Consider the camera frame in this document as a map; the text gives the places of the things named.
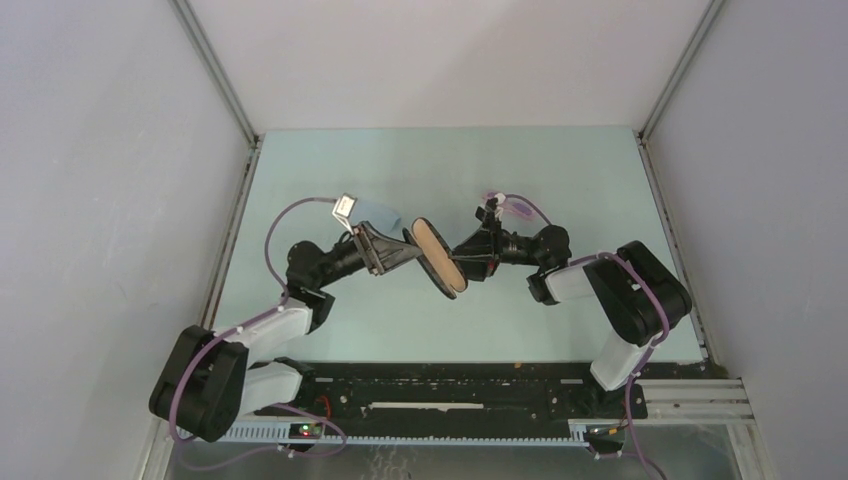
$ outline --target white wall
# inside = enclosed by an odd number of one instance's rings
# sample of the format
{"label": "white wall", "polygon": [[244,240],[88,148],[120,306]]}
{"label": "white wall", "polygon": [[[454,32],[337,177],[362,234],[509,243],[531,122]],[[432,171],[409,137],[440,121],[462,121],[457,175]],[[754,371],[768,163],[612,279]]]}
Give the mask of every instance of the white wall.
{"label": "white wall", "polygon": [[781,478],[845,478],[848,2],[729,2],[653,146]]}
{"label": "white wall", "polygon": [[195,0],[254,126],[641,127],[707,0]]}
{"label": "white wall", "polygon": [[246,145],[165,0],[3,10],[0,476],[130,478]]}

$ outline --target light green tabletop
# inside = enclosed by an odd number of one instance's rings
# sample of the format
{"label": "light green tabletop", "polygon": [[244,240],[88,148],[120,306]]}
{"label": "light green tabletop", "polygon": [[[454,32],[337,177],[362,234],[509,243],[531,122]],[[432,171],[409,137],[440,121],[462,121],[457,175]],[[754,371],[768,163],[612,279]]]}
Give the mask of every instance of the light green tabletop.
{"label": "light green tabletop", "polygon": [[[291,202],[344,192],[397,210],[401,225],[428,218],[450,245],[479,225],[487,190],[535,201],[571,236],[575,257],[641,240],[673,271],[633,134],[623,127],[442,128],[271,132],[265,136],[215,326],[239,323],[280,295],[265,268],[263,242]],[[307,204],[280,223],[272,241],[277,269],[289,247],[311,240],[328,250],[343,232],[331,206]],[[540,221],[505,215],[504,225],[535,234]],[[402,238],[399,229],[389,233]],[[545,307],[527,290],[531,267],[503,265],[454,301],[417,262],[382,277],[361,271],[326,288],[336,297],[327,322],[279,355],[300,361],[588,361],[611,327],[597,299]],[[688,318],[654,361],[701,360]]]}

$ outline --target robotic arm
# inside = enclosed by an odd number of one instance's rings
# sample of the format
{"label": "robotic arm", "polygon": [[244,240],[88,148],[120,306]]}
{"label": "robotic arm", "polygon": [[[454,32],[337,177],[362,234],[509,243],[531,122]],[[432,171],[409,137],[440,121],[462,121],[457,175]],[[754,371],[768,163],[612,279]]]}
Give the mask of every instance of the robotic arm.
{"label": "robotic arm", "polygon": [[[613,332],[584,382],[589,403],[620,401],[628,375],[651,340],[663,331],[653,304],[645,292],[634,288],[631,276],[618,263],[597,257],[579,265],[570,262],[568,232],[557,225],[548,225],[533,237],[505,231],[497,198],[477,209],[480,227],[453,250],[424,219],[413,224],[413,232],[404,229],[405,241],[381,234],[369,222],[350,225],[355,201],[345,195],[336,203],[334,216],[347,229],[347,238],[343,236],[330,251],[324,252],[309,241],[289,250],[288,301],[249,327],[239,327],[191,372],[177,406],[179,427],[214,442],[240,415],[288,403],[303,394],[301,381],[310,374],[309,368],[288,358],[273,358],[272,352],[323,324],[334,298],[321,289],[363,269],[382,275],[413,259],[448,298],[464,290],[465,280],[482,282],[492,276],[501,263],[538,267],[527,281],[533,298],[544,305],[596,295]],[[419,227],[431,240],[429,246],[424,244],[424,235],[416,238],[416,233],[422,233]],[[692,306],[683,286],[640,242],[628,243],[616,253],[654,292],[673,328]],[[451,269],[455,266],[456,271],[449,273],[460,275],[462,282],[448,280],[445,265]],[[154,415],[169,418],[177,385],[190,362],[221,333],[192,326],[180,334],[150,397],[149,408]]]}

